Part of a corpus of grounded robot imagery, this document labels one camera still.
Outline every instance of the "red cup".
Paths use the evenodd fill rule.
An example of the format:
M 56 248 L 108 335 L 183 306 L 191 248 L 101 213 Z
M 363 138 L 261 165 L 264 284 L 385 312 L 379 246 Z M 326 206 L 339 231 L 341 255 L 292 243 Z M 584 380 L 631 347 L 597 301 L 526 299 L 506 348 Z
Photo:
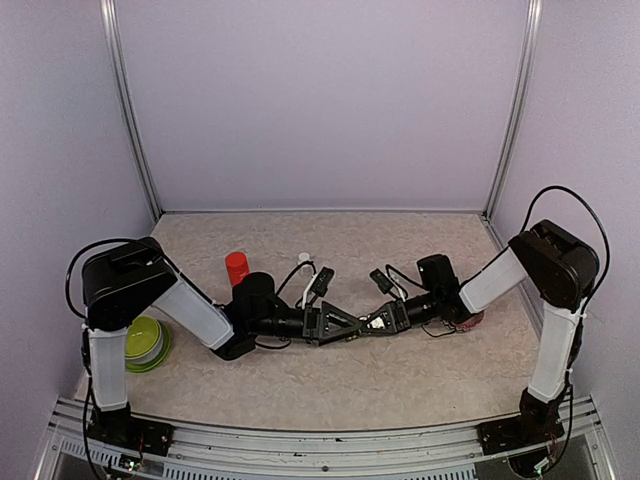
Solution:
M 242 252 L 233 252 L 225 258 L 227 273 L 231 286 L 235 287 L 244 277 L 249 275 L 249 262 L 247 256 Z

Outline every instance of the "vertical metal post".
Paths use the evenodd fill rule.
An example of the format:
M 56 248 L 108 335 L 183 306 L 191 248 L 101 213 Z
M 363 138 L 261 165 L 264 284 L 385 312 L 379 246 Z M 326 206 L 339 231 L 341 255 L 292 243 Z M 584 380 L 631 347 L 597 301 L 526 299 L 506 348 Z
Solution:
M 160 206 L 158 194 L 149 170 L 149 164 L 147 163 L 147 158 L 142 148 L 140 131 L 133 111 L 131 93 L 129 92 L 129 85 L 127 83 L 127 72 L 122 55 L 122 46 L 120 44 L 115 0 L 100 0 L 100 5 L 102 8 L 104 30 L 107 36 L 107 45 L 109 46 L 109 53 L 111 55 L 111 65 L 116 77 L 118 97 L 131 142 L 131 149 L 133 150 L 133 158 L 151 216 L 154 222 L 157 222 L 162 216 L 163 210 Z
M 533 57 L 536 50 L 538 39 L 538 27 L 540 25 L 540 14 L 542 12 L 542 0 L 529 0 L 529 12 L 527 15 L 527 24 L 524 34 L 524 43 L 522 44 L 522 54 L 520 55 L 520 67 L 516 80 L 516 90 L 511 103 L 511 111 L 509 114 L 509 123 L 502 142 L 502 150 L 500 152 L 500 160 L 498 168 L 493 178 L 489 198 L 484 207 L 484 217 L 491 222 L 493 214 L 496 211 L 500 194 L 504 188 L 507 178 L 507 171 L 511 163 L 511 156 L 520 126 L 520 119 L 524 110 L 527 89 L 529 86 L 529 78 L 533 67 Z

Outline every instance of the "marbled countertop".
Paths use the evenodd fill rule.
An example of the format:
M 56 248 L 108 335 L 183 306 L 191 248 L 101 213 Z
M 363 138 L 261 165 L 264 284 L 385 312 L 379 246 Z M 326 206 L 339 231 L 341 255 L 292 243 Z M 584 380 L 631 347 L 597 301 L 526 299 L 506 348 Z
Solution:
M 231 296 L 224 266 L 229 252 L 245 252 L 251 270 L 271 273 L 276 284 L 297 255 L 308 252 L 318 266 L 336 270 L 325 299 L 356 316 L 389 299 L 369 278 L 385 263 L 417 279 L 416 260 L 444 253 L 463 280 L 496 254 L 478 217 L 463 214 L 165 215 L 153 236 L 221 303 Z M 284 300 L 293 304 L 305 283 L 294 276 Z M 165 363 L 127 374 L 133 411 L 286 430 L 414 427 L 515 412 L 538 348 L 516 292 L 495 302 L 465 334 L 433 339 L 412 329 L 321 348 L 294 341 L 285 350 L 257 349 L 232 362 L 217 358 L 178 325 L 170 328 L 174 345 Z

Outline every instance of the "green plate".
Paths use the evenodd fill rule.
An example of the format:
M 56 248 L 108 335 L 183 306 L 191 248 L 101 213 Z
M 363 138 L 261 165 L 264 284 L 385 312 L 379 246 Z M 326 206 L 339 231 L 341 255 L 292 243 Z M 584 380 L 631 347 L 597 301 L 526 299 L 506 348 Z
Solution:
M 138 317 L 129 327 L 124 357 L 135 359 L 153 350 L 161 340 L 160 323 L 151 317 Z
M 162 322 L 158 322 L 158 325 L 160 325 L 160 329 L 162 330 L 160 340 L 163 342 L 162 350 L 160 350 L 158 356 L 149 363 L 143 363 L 140 365 L 127 364 L 127 371 L 133 373 L 148 372 L 149 370 L 156 368 L 164 361 L 165 358 L 167 358 L 169 350 L 171 350 L 171 330 L 169 330 L 169 328 Z

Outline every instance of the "beige table surface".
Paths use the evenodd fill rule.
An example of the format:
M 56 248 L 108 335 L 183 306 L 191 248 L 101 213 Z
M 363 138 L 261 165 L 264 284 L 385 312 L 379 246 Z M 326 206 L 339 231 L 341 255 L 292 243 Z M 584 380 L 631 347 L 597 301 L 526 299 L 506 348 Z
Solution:
M 298 253 L 309 252 L 318 266 L 336 270 L 325 299 L 356 316 L 388 300 L 369 279 L 385 263 L 417 279 L 416 260 L 444 253 L 463 280 L 496 254 L 478 217 L 463 214 L 165 215 L 153 236 L 221 303 L 231 295 L 224 266 L 229 252 L 245 252 L 252 271 L 271 273 L 276 284 L 296 265 Z M 293 304 L 305 283 L 296 275 L 284 300 Z M 170 328 L 174 343 L 165 363 L 148 373 L 127 373 L 133 411 L 268 429 L 413 427 L 515 412 L 538 348 L 515 291 L 465 334 L 432 339 L 412 329 L 321 348 L 294 341 L 286 350 L 257 349 L 232 362 L 180 326 Z

